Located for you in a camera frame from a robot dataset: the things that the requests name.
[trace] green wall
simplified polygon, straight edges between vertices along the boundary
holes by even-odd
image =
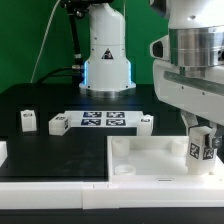
[[[45,28],[56,0],[7,0],[0,3],[0,92],[30,82]],[[111,5],[123,13],[124,0]],[[126,0],[127,57],[137,84],[152,83],[149,44],[167,33],[167,21],[148,6],[148,0]],[[78,21],[82,53],[89,56],[88,16]],[[73,48],[66,11],[58,8],[37,70],[47,72],[73,63]]]

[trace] warning label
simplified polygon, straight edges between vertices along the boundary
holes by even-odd
[[[113,60],[114,59],[109,48],[107,48],[107,50],[104,53],[102,59],[105,59],[105,60]]]

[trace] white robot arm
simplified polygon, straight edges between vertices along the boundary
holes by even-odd
[[[196,116],[212,128],[191,128],[187,166],[211,172],[224,125],[223,0],[152,0],[152,8],[169,19],[169,35],[150,46],[158,98],[182,110],[188,128]]]
[[[108,3],[112,1],[62,0],[69,14],[74,14],[75,10],[77,18],[83,18],[85,13],[90,15],[91,54],[84,63],[84,80],[79,87],[81,93],[94,97],[115,98],[132,94],[136,87],[131,81],[131,63],[126,58],[125,19],[110,7]]]

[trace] black table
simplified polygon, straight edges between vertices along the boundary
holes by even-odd
[[[80,95],[72,85],[20,84],[0,95],[0,139],[8,158],[1,182],[107,181],[107,136],[133,136],[135,128],[71,128],[49,136],[48,121],[66,110],[143,111],[155,116],[153,135],[184,135],[180,111],[158,101],[152,85],[118,99]],[[20,111],[35,110],[38,131],[23,133]],[[221,223],[223,208],[0,211],[1,223]]]

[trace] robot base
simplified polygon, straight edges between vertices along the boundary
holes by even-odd
[[[136,92],[136,86],[133,85],[132,88],[124,89],[121,91],[97,91],[88,89],[85,86],[80,85],[80,93],[85,94],[92,97],[98,97],[98,98],[117,98],[117,97],[123,97],[127,95],[133,95]]]

